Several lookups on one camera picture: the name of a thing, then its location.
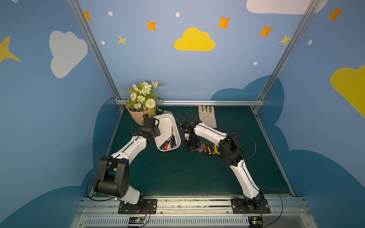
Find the black yellow striped screwdriver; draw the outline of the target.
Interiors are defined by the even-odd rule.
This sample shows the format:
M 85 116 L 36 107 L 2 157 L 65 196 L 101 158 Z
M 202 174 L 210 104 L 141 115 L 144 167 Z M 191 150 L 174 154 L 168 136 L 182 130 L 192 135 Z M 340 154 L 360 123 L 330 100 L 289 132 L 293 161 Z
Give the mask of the black yellow striped screwdriver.
M 211 155 L 211 154 L 212 154 L 212 151 L 211 151 L 211 144 L 210 144 L 210 141 L 206 141 L 206 142 L 205 142 L 205 145 L 206 145 L 206 148 L 207 148 L 207 153 L 208 153 L 209 155 Z

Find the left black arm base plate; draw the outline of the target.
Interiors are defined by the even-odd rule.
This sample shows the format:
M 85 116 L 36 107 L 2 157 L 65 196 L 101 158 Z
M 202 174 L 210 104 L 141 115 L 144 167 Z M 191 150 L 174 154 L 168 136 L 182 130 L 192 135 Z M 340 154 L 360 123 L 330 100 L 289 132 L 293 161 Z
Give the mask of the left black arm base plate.
M 156 214 L 157 199 L 142 199 L 137 204 L 121 201 L 118 214 Z

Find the red handle screwdriver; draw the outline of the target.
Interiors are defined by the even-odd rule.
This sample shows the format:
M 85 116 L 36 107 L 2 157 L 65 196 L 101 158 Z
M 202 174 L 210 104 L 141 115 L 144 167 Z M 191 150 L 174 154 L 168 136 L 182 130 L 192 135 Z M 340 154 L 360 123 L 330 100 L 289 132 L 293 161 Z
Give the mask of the red handle screwdriver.
M 166 144 L 165 144 L 165 146 L 164 146 L 164 150 L 166 150 L 167 148 L 168 148 L 168 146 L 169 146 L 169 144 L 171 143 L 171 139 L 172 139 L 172 137 L 170 137 L 169 139 L 168 139 L 168 141 L 166 141 Z

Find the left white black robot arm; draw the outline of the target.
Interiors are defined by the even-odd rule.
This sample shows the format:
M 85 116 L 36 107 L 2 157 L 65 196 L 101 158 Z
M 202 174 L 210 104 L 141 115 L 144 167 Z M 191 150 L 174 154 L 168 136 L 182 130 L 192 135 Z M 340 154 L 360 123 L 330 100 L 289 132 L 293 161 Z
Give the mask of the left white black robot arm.
M 131 140 L 118 152 L 111 156 L 105 155 L 99 160 L 98 170 L 92 176 L 95 179 L 94 192 L 132 205 L 141 204 L 140 191 L 130 186 L 129 166 L 151 140 L 161 135 L 158 126 L 158 119 L 144 115 L 142 126 Z

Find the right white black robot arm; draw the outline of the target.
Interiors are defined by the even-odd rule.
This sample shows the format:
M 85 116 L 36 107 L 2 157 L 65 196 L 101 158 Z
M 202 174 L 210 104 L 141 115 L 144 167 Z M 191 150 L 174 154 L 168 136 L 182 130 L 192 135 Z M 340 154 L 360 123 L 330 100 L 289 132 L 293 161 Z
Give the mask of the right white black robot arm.
M 184 144 L 190 151 L 200 145 L 200 139 L 206 139 L 218 147 L 220 158 L 235 174 L 243 195 L 248 200 L 256 200 L 261 194 L 245 164 L 240 142 L 235 134 L 227 134 L 209 127 L 200 120 L 180 123 L 184 133 Z

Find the white plastic storage box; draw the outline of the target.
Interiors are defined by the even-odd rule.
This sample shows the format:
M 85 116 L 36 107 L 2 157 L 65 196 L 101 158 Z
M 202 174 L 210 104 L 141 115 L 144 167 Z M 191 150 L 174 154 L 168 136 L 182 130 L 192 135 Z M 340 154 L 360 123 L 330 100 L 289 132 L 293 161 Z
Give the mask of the white plastic storage box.
M 181 145 L 181 139 L 180 139 L 178 127 L 177 127 L 177 124 L 176 124 L 176 121 L 175 121 L 174 117 L 169 115 L 169 114 L 162 114 L 162 115 L 155 116 L 155 118 L 160 120 L 159 129 L 160 129 L 160 132 L 161 132 L 160 136 L 155 137 L 155 143 L 156 143 L 157 148 L 159 149 L 159 147 L 166 140 L 168 140 L 171 137 L 172 127 L 173 127 L 174 128 L 174 135 L 175 135 L 175 142 L 176 142 L 175 147 L 171 148 L 170 144 L 169 144 L 169 146 L 166 150 L 160 150 L 160 149 L 159 150 L 162 151 L 162 152 L 168 152 L 168 151 L 177 149 Z

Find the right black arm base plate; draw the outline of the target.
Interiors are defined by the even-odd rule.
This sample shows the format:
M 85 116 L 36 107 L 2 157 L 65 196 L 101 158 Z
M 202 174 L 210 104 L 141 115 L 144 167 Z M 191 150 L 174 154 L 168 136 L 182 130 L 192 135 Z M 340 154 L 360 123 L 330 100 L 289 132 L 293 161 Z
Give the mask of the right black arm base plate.
M 252 200 L 234 197 L 231 199 L 231 206 L 234 214 L 271 214 L 266 199 L 260 204 L 255 204 Z

